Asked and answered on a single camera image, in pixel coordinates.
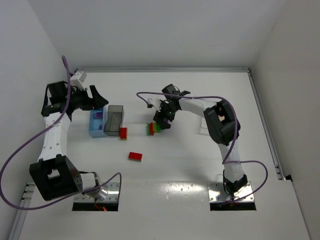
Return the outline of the red green lego pile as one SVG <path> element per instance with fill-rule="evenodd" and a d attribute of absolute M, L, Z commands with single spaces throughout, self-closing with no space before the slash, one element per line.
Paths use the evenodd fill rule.
<path fill-rule="evenodd" d="M 153 136 L 154 134 L 160 133 L 162 131 L 160 125 L 156 122 L 150 122 L 146 125 L 146 134 L 148 136 Z"/>

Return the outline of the red lego brick front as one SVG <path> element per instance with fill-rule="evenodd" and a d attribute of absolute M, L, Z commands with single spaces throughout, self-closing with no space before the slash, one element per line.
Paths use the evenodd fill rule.
<path fill-rule="evenodd" d="M 130 152 L 128 155 L 128 159 L 131 161 L 141 162 L 143 155 L 137 152 Z"/>

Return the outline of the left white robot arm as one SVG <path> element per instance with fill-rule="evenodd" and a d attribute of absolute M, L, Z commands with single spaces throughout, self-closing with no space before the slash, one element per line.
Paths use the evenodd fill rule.
<path fill-rule="evenodd" d="M 41 109 L 45 125 L 42 151 L 29 173 L 45 201 L 80 192 L 93 192 L 99 185 L 96 172 L 79 171 L 67 156 L 68 129 L 75 110 L 100 110 L 109 102 L 94 85 L 88 90 L 68 87 L 65 81 L 50 83 Z"/>

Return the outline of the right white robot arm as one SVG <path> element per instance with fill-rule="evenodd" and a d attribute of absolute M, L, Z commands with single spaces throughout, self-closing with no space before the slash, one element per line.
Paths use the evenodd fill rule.
<path fill-rule="evenodd" d="M 213 102 L 188 96 L 189 91 L 181 92 L 173 84 L 163 88 L 162 94 L 165 100 L 147 100 L 147 106 L 156 109 L 153 120 L 165 130 L 171 127 L 170 122 L 174 120 L 177 111 L 186 111 L 202 117 L 209 136 L 218 145 L 221 153 L 224 191 L 233 197 L 248 183 L 248 178 L 242 168 L 237 143 L 241 126 L 230 104 L 224 99 Z"/>

